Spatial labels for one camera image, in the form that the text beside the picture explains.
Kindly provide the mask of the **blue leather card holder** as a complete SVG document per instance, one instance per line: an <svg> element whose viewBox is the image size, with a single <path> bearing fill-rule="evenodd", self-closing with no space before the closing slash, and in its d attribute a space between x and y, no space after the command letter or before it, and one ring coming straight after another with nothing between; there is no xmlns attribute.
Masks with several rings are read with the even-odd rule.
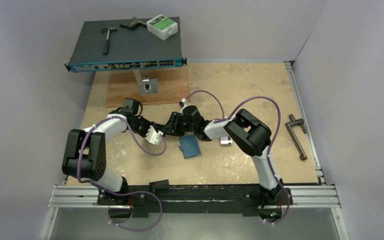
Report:
<svg viewBox="0 0 384 240"><path fill-rule="evenodd" d="M197 157L202 154L197 137L193 134L180 137L179 143L179 149L182 151L184 159Z"/></svg>

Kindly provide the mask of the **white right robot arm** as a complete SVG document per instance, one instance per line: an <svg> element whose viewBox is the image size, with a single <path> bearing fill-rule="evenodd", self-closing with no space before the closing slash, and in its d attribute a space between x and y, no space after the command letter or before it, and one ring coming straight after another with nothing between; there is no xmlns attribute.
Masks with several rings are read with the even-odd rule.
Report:
<svg viewBox="0 0 384 240"><path fill-rule="evenodd" d="M268 160L272 143L271 129L246 109L240 109L225 120L207 120L195 105L183 107L181 112L172 112L167 123L160 129L164 135L182 137L193 133L203 142L230 137L231 140L253 160L261 189L260 196L268 204L280 198L280 177Z"/></svg>

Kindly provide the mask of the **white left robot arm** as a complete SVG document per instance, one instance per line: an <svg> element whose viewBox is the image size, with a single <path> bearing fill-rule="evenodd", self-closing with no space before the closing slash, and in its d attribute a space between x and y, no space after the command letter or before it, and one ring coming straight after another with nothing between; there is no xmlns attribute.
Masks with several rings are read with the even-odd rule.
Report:
<svg viewBox="0 0 384 240"><path fill-rule="evenodd" d="M62 160L62 172L80 183L90 183L109 192L118 205L129 199L127 180L107 168L107 143L120 133L130 132L133 140L141 136L152 145L164 140L164 125L149 121L141 113L140 101L127 98L123 106L109 112L98 123L69 131Z"/></svg>

